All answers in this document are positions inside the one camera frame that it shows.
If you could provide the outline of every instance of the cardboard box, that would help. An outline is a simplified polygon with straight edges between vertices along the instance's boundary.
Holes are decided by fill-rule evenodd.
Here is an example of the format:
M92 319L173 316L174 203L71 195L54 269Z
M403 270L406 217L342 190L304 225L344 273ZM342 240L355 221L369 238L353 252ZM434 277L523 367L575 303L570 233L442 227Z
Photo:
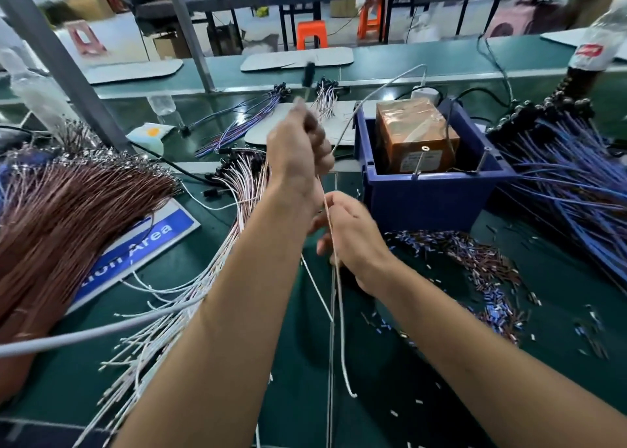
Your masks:
M357 15L355 0L331 0L331 17L350 18Z
M187 42L183 35L168 33L153 39L157 53L161 59L168 58L192 58L192 54L187 48Z
M106 20L115 16L106 0L63 0L77 19L88 22Z
M411 174L419 162L422 173L445 172L453 166L459 136L449 126L447 141L446 119L428 99L377 103L376 125L385 173Z

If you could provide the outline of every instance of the plastic stool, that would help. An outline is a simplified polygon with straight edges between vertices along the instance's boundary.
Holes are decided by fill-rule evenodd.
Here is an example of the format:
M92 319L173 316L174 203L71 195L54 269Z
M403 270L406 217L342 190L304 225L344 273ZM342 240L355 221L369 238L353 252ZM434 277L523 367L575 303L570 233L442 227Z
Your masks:
M297 50L305 49L305 38L318 37L320 48L328 48L327 26L324 20L312 20L310 22L299 22L296 26Z
M105 46L100 43L91 27L84 20L68 22L65 28L74 42L74 46L80 55L99 56L106 54ZM78 32L83 32L88 41L84 41Z
M372 31L379 31L381 26L381 5L383 0L365 0L364 6L359 12L359 25L357 26L357 38L365 39L365 34ZM377 6L377 18L368 19L370 9Z

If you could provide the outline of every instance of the hand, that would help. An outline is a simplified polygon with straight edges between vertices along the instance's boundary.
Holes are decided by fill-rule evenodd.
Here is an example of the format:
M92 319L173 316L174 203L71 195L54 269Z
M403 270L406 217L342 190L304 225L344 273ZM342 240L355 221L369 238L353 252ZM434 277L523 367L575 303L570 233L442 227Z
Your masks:
M325 195L329 206L333 240L329 231L326 212L313 220L310 233L326 228L326 233L318 240L316 252L319 255L333 252L331 264L337 256L339 261L355 275L357 283L366 293L374 295L375 286L369 286L375 272L388 268L388 263L396 260L381 237L376 222L366 207L357 199L342 192L329 192Z
M329 172L335 159L324 129L301 98L268 135L267 145L270 182L314 196L315 204L321 205L322 191L315 177Z

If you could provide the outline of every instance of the blue plastic bin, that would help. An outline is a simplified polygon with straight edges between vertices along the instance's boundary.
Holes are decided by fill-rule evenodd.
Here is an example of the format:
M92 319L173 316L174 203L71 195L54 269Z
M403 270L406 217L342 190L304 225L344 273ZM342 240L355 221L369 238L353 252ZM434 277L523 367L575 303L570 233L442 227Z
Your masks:
M362 164L364 203L381 231L469 231L494 187L516 178L512 167L458 103L447 99L438 109L448 116L451 105L450 124L459 135L458 165L475 169L483 148L493 149L479 173L429 173L413 180L411 174L379 174L373 155L374 120L366 120L361 109L357 113L355 158Z

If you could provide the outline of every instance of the green workbench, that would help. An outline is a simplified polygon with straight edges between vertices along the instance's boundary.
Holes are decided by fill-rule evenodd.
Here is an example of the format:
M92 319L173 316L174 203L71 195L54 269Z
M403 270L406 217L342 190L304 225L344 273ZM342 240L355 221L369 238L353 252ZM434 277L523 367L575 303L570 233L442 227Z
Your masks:
M514 95L522 100L538 101L548 95L561 78L552 70L563 69L572 53L572 48L538 37L500 38L490 42L500 63L511 75ZM363 98L379 86L377 80L390 79L420 62L429 66L429 84L445 93L458 94L475 85L487 86L500 95L504 93L502 82L490 63L476 52L475 40L356 48L354 54L355 62L349 66L317 70L316 79L325 75L350 86L349 94L342 99ZM185 122L190 123L208 112L258 95L262 87L282 81L297 86L300 82L302 71L241 73L241 60L238 56L208 59L216 86L223 89L216 95L200 93L200 80L191 61L185 61L181 71L169 78L104 85L96 89L106 97L107 105L121 125L130 129L155 119L142 97L155 90L168 90L175 95L178 110ZM419 80L421 74L422 71L417 70L415 79ZM609 135L621 132L619 125L624 109L619 91L624 89L624 84L622 71L606 73L593 95L600 114L599 127ZM383 99L389 92L397 96L411 89L410 86L405 83L392 87L377 98ZM11 99L10 92L0 87L0 111L4 119L24 113L20 104L6 101ZM497 119L503 112L489 98L477 93L465 98L464 105L471 115L488 119ZM177 134L168 136L166 157L179 162L192 161L193 152L200 144L232 120L233 116L224 116L199 127L186 139ZM328 176L324 185L326 190L336 188L335 174ZM189 183L189 188L192 192L201 190L201 186L193 182ZM360 174L337 173L337 188L358 195ZM176 286L200 273L233 222L232 208L208 212L186 195L180 196L179 201L201 227L139 271L142 279L155 287ZM229 198L221 201L227 203ZM487 225L497 230L496 235ZM472 233L485 243L492 242L514 260L525 284L542 300L542 307L533 308L525 330L527 335L535 334L536 341L525 338L522 349L627 413L624 378L627 327L623 322L627 302L618 289L587 262L565 254L541 236L532 239L537 235L535 231L519 220L504 219L484 211ZM395 251L422 274L440 279L451 296L466 301L472 295L461 268L446 258L433 257L429 262L433 269L429 270L423 261L402 250ZM307 241L303 253L323 296L330 301L331 271L326 259L315 255L314 239ZM116 320L115 312L145 310L145 302L145 293L114 286L64 319L55 333L111 323ZM529 303L521 303L528 309ZM588 317L585 304L592 304L603 318L606 332L600 337L610 354L609 361L587 357L578 350L590 353L575 334L572 323L574 318ZM273 365L274 382L268 388L260 414L263 445L321 447L327 443L327 430L337 447L405 447L407 442L425 448L489 445L485 434L457 397L413 349L394 331L380 334L366 324L361 313L370 317L375 311L372 298L347 289L345 310L347 368L357 399L349 397L344 387L339 365L339 330L332 334L329 318L309 278L303 269L299 271ZM95 404L100 395L118 375L113 368L98 372L98 363L112 356L118 337L124 335L84 342L37 357L26 388L13 403L3 408L0 417L86 425L96 412ZM399 416L394 417L390 410Z

